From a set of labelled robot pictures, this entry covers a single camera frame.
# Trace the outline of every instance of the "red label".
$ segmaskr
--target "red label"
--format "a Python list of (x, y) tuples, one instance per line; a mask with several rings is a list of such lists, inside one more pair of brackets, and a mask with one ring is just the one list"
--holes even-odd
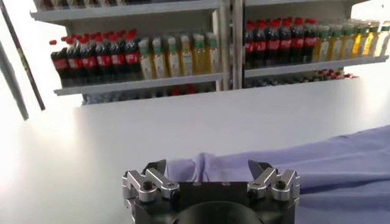
[(245, 44), (245, 52), (251, 53), (254, 50), (255, 50), (255, 46), (254, 46), (253, 42)]
[(308, 37), (305, 39), (305, 46), (306, 47), (314, 47), (314, 45), (316, 45), (316, 42), (317, 42), (317, 38), (315, 37)]
[(279, 48), (279, 40), (269, 40), (267, 42), (267, 49), (277, 50)]
[(303, 38), (294, 38), (292, 39), (292, 47), (293, 48), (303, 48), (303, 43), (305, 41), (303, 40)]
[(265, 41), (255, 43), (256, 51), (265, 51), (266, 46), (267, 46), (267, 42), (265, 42)]
[(53, 61), (56, 70), (62, 70), (68, 68), (68, 64), (65, 59), (59, 59)]
[(281, 40), (280, 41), (281, 49), (290, 49), (291, 48), (291, 40)]
[(110, 55), (97, 56), (97, 62), (99, 63), (99, 66), (103, 67), (112, 65)]
[(124, 64), (123, 54), (112, 55), (112, 64), (113, 65), (123, 65)]
[(79, 58), (69, 59), (68, 61), (69, 61), (69, 66), (72, 69), (80, 69), (83, 67), (83, 63), (81, 62), (81, 59), (79, 59)]
[(140, 62), (140, 55), (138, 53), (126, 54), (127, 64), (135, 64)]
[(83, 58), (82, 61), (84, 68), (92, 68), (98, 65), (95, 57)]

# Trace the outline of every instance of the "plastic bottle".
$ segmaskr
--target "plastic bottle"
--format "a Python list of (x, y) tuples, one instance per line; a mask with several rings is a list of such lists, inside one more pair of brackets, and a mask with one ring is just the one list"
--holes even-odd
[(114, 81), (113, 67), (111, 60), (110, 44), (103, 43), (101, 36), (96, 37), (96, 58), (102, 72), (101, 82), (112, 82)]
[(246, 31), (245, 31), (245, 68), (250, 69), (253, 68), (254, 62), (254, 24), (252, 22), (246, 23)]
[(254, 36), (255, 40), (255, 53), (254, 53), (254, 66), (262, 67), (265, 65), (265, 54), (267, 46), (266, 38), (266, 23), (264, 21), (257, 22), (257, 31)]
[(182, 35), (180, 37), (182, 41), (182, 52), (180, 54), (180, 62), (183, 68), (184, 76), (191, 76), (194, 74), (193, 68), (193, 55), (190, 46), (190, 39), (187, 35)]
[(129, 72), (129, 80), (141, 80), (141, 65), (138, 43), (135, 39), (136, 31), (132, 30), (126, 35), (125, 59), (127, 71)]
[(183, 72), (179, 63), (179, 53), (177, 52), (176, 38), (168, 38), (168, 49), (169, 73), (171, 77), (180, 77)]
[(290, 21), (284, 19), (282, 27), (279, 30), (280, 45), (278, 50), (279, 64), (285, 65), (291, 62), (290, 51), (291, 51), (291, 30)]
[(313, 63), (326, 61), (329, 48), (329, 27), (318, 26), (319, 39), (313, 50)]
[(305, 21), (305, 42), (302, 48), (303, 62), (311, 63), (313, 50), (317, 42), (316, 20), (306, 19)]
[(205, 50), (205, 38), (203, 35), (194, 35), (195, 49), (194, 49), (194, 67), (196, 74), (206, 73), (206, 50)]
[(266, 32), (267, 37), (267, 49), (266, 49), (266, 65), (276, 65), (278, 62), (278, 49), (279, 49), (279, 24), (277, 21), (271, 23), (271, 27)]
[(352, 58), (353, 45), (355, 39), (353, 36), (353, 28), (355, 27), (352, 23), (343, 24), (343, 36), (341, 38), (341, 51), (339, 60), (346, 60)]
[(303, 62), (302, 48), (305, 42), (305, 32), (303, 30), (303, 19), (296, 18), (294, 26), (291, 28), (291, 62), (301, 63)]
[(339, 60), (340, 50), (342, 45), (341, 40), (342, 25), (333, 25), (331, 27), (331, 38), (329, 39), (329, 48), (327, 61)]

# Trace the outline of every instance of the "bottom shelf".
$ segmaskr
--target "bottom shelf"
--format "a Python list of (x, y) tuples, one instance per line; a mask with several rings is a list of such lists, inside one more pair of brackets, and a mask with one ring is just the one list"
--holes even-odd
[(133, 89), (156, 88), (164, 86), (184, 85), (192, 83), (214, 82), (222, 80), (222, 73), (194, 75), (188, 77), (153, 79), (133, 82), (109, 83), (101, 85), (75, 86), (54, 90), (58, 96), (72, 94), (99, 94)]

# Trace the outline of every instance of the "bottle label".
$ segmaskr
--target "bottle label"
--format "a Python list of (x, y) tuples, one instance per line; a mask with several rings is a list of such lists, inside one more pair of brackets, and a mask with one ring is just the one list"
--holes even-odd
[(363, 51), (364, 51), (364, 45), (366, 45), (366, 37), (362, 37), (359, 43), (359, 48), (358, 48), (358, 57), (363, 56)]
[(184, 76), (193, 74), (193, 58), (190, 54), (183, 55)]
[(219, 68), (218, 51), (211, 51), (210, 52), (210, 64), (211, 64), (211, 72), (217, 73), (218, 68)]
[(277, 50), (279, 48), (279, 40), (269, 40), (267, 42), (267, 49)]
[(291, 40), (281, 40), (280, 41), (281, 49), (290, 49), (291, 48)]
[(341, 48), (341, 40), (336, 40), (333, 44), (333, 50), (331, 55), (331, 60), (336, 61), (339, 58), (340, 55), (340, 48)]
[(293, 48), (303, 48), (303, 43), (304, 43), (303, 38), (292, 39), (292, 47)]
[(164, 74), (164, 59), (163, 57), (155, 57), (154, 64), (156, 65), (156, 75), (159, 79), (165, 78)]
[(62, 70), (68, 68), (68, 64), (66, 62), (66, 59), (59, 59), (53, 61), (54, 67), (56, 70)]
[(95, 57), (83, 58), (82, 62), (84, 68), (92, 68), (98, 65)]
[(170, 55), (169, 56), (169, 68), (171, 69), (171, 76), (172, 77), (179, 77), (180, 71), (179, 71), (179, 58), (177, 55)]
[(124, 56), (123, 54), (114, 54), (111, 56), (113, 65), (123, 65), (124, 64)]
[(107, 66), (112, 65), (110, 55), (97, 56), (97, 62), (99, 63), (99, 66), (102, 66), (102, 67), (107, 67)]
[(267, 46), (267, 42), (266, 41), (256, 42), (255, 43), (256, 51), (265, 51), (266, 50), (266, 46)]
[(315, 37), (308, 37), (305, 39), (305, 46), (306, 47), (314, 47), (317, 43), (317, 38)]
[(148, 58), (141, 60), (141, 67), (144, 79), (153, 79), (151, 61)]
[(139, 53), (126, 54), (126, 62), (129, 65), (136, 64), (140, 62)]
[(245, 52), (247, 52), (247, 53), (253, 52), (254, 48), (255, 48), (255, 46), (254, 46), (253, 42), (245, 44)]
[(318, 61), (326, 61), (328, 55), (329, 42), (321, 43), (321, 48), (319, 50)]

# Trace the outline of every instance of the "bottle row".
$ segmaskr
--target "bottle row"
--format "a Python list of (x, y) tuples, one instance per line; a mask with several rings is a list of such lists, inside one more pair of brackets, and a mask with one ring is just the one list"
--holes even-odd
[(86, 94), (83, 105), (182, 96), (197, 93), (211, 93), (215, 91), (216, 88), (214, 83), (199, 83), (164, 88), (119, 91), (106, 94)]
[(390, 24), (378, 31), (377, 21), (343, 23), (315, 19), (275, 19), (246, 23), (245, 67), (261, 68), (299, 63), (384, 56)]
[(216, 35), (172, 34), (137, 38), (137, 31), (86, 33), (50, 41), (63, 87), (216, 73)]

